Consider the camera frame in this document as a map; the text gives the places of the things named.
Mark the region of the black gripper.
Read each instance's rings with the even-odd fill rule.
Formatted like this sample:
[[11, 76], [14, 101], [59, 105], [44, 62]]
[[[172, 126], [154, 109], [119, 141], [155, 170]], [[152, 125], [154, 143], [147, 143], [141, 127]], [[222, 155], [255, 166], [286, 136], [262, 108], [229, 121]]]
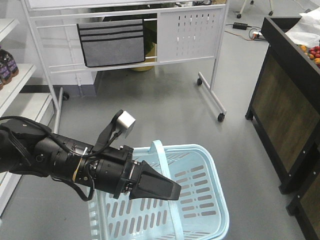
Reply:
[[130, 192], [129, 199], [159, 199], [177, 201], [182, 187], [164, 177], [146, 161], [133, 160], [133, 148], [108, 147], [101, 154], [82, 157], [79, 164], [79, 183], [112, 194], [118, 199]]

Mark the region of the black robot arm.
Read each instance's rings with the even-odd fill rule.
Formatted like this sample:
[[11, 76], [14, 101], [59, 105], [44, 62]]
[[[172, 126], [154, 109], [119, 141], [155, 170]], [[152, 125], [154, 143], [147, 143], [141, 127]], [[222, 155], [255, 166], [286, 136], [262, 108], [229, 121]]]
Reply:
[[111, 147], [131, 123], [113, 119], [95, 145], [52, 132], [38, 122], [20, 116], [2, 118], [0, 170], [18, 175], [51, 177], [73, 188], [87, 202], [95, 190], [113, 195], [129, 193], [130, 199], [176, 201], [181, 186], [154, 170], [146, 161], [135, 161], [129, 146]]

